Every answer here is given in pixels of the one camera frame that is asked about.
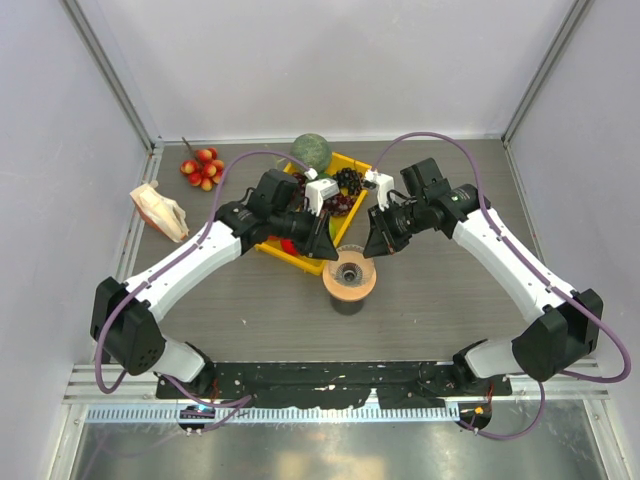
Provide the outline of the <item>clear glass ribbed dripper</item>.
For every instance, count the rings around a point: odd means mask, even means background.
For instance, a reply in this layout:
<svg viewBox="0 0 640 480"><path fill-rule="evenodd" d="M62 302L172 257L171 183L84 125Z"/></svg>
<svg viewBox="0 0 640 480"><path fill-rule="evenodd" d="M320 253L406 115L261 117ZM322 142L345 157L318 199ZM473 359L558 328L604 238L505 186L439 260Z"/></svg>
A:
<svg viewBox="0 0 640 480"><path fill-rule="evenodd" d="M372 258L364 256L359 245L343 245L337 249L339 258L327 264L329 278L345 287L361 287L369 283L376 273Z"/></svg>

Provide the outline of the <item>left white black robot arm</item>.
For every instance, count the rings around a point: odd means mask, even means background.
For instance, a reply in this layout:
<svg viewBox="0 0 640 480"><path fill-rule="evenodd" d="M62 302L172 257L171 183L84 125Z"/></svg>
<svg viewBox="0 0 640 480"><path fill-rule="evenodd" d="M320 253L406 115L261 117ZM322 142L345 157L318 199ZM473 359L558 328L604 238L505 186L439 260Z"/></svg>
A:
<svg viewBox="0 0 640 480"><path fill-rule="evenodd" d="M169 310L202 280L275 236L289 239L298 253L315 259L338 257L323 206L339 192L330 178L311 178L305 198L293 203L299 183L271 169L239 201L215 209L195 237L147 269L118 282L102 281L94 300L90 333L96 358L116 360L125 374L153 372L189 396L201 398L214 383L214 365L201 350L165 336L159 327Z"/></svg>

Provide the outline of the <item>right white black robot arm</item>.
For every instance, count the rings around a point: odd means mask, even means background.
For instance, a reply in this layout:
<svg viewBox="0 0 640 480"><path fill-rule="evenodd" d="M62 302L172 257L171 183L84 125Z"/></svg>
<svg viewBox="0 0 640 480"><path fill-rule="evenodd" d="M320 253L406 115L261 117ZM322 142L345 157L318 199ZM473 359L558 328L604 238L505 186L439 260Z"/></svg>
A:
<svg viewBox="0 0 640 480"><path fill-rule="evenodd" d="M513 339L480 340L459 351L452 370L454 386L474 394L490 377L526 374L544 382L589 355L598 342L595 319L602 299L591 289L579 292L548 271L507 229L494 209L480 208L475 186L450 186L434 159L402 170L407 192L391 176L369 170L364 185L377 190L368 211L367 258L392 255L423 231L442 232L467 250L507 292L528 326Z"/></svg>

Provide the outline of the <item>light green apple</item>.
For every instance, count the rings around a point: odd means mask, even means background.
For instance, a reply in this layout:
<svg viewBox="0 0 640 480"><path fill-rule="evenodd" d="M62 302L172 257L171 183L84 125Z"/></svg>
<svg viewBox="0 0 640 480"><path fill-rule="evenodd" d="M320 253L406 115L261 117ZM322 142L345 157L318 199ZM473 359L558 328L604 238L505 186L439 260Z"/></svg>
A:
<svg viewBox="0 0 640 480"><path fill-rule="evenodd" d="M333 218L330 218L328 221L329 234L332 241L336 239L337 236L337 227Z"/></svg>

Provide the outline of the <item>red apple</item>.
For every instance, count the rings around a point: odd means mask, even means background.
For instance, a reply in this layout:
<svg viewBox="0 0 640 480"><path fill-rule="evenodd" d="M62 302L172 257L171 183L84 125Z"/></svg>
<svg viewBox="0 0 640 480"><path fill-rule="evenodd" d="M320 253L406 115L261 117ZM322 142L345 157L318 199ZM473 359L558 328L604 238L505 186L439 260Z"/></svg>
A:
<svg viewBox="0 0 640 480"><path fill-rule="evenodd" d="M294 246L294 243L290 239L282 238L280 240L280 247L283 252L291 256L298 256L299 253Z"/></svg>

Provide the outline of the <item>red grape bunch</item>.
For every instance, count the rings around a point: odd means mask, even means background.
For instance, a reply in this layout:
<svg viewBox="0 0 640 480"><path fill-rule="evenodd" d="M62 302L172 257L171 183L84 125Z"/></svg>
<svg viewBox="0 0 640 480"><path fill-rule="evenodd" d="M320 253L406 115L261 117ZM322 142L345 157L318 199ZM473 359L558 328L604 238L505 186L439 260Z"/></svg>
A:
<svg viewBox="0 0 640 480"><path fill-rule="evenodd" d="M298 188L293 195L291 205L294 210L306 210L306 198L305 198L305 184L307 182L306 177L300 172L292 173L292 176L298 182ZM356 202L355 196L349 196L343 194L341 191L327 199L324 202L323 209L326 210L333 217L346 216L353 209Z"/></svg>

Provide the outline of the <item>black grape bunch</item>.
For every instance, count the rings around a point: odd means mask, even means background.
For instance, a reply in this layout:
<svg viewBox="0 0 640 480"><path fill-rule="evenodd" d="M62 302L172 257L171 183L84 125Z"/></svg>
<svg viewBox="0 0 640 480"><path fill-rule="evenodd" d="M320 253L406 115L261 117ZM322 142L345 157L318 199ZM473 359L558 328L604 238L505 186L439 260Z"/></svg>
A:
<svg viewBox="0 0 640 480"><path fill-rule="evenodd" d="M349 196L358 196L361 193L362 177L363 174L353 168L343 168L333 175L338 187Z"/></svg>

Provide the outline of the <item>green melon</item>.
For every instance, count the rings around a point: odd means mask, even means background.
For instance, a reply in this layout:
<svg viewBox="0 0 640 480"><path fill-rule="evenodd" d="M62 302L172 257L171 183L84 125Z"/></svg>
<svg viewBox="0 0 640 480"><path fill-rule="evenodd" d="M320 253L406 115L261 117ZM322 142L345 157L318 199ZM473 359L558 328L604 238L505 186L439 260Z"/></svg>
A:
<svg viewBox="0 0 640 480"><path fill-rule="evenodd" d="M291 145L290 154L318 172L324 172L332 160L332 150L328 141L315 133L297 137Z"/></svg>

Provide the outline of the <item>red yellow cherry bunch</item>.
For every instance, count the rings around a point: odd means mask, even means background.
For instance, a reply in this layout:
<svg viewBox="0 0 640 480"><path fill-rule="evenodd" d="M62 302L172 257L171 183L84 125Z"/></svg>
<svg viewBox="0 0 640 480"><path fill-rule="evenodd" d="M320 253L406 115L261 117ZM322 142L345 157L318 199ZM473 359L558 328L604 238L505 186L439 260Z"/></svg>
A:
<svg viewBox="0 0 640 480"><path fill-rule="evenodd" d="M188 158L180 164L179 171L192 187L211 192L220 184L225 171L225 163L219 158L215 147L194 147L186 138L181 141L186 147Z"/></svg>

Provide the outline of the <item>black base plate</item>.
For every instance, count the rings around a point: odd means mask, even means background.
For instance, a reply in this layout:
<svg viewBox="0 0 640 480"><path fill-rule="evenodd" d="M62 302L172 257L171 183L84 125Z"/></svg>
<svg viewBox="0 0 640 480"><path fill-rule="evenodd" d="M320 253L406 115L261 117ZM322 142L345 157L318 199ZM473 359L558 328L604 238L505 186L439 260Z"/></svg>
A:
<svg viewBox="0 0 640 480"><path fill-rule="evenodd" d="M503 376L462 381L457 368L431 361L208 363L190 383L158 381L156 397L235 401L250 407L284 409L360 408L375 393L383 409L439 407L448 397L487 398L512 394Z"/></svg>

